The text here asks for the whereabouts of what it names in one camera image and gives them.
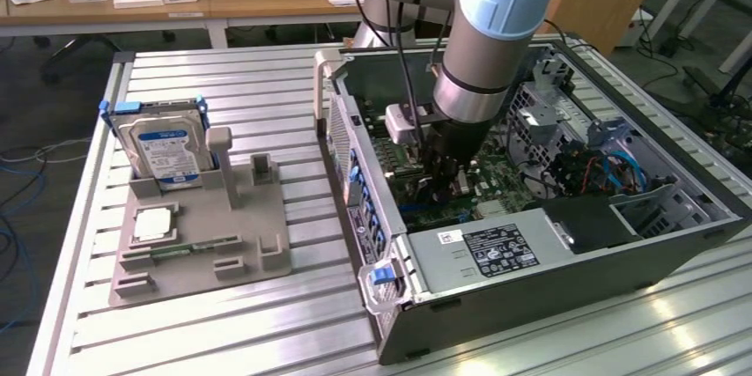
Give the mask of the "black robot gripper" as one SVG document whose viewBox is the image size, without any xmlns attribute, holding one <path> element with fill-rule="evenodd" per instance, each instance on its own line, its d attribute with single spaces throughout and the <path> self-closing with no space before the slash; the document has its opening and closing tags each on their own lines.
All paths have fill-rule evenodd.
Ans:
<svg viewBox="0 0 752 376">
<path fill-rule="evenodd" d="M 420 154 L 424 171 L 431 177 L 432 194 L 448 191 L 460 169 L 470 165 L 480 150 L 490 128 L 491 121 L 432 123 Z"/>
</svg>

